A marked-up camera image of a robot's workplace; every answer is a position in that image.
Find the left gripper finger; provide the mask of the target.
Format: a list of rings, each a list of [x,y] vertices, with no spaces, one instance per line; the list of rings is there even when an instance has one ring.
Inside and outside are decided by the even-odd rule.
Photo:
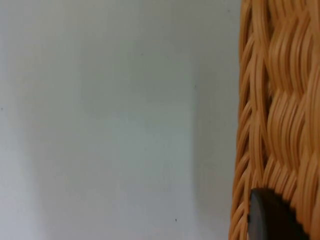
[[[287,201],[271,189],[254,188],[247,214],[250,240],[308,240]]]

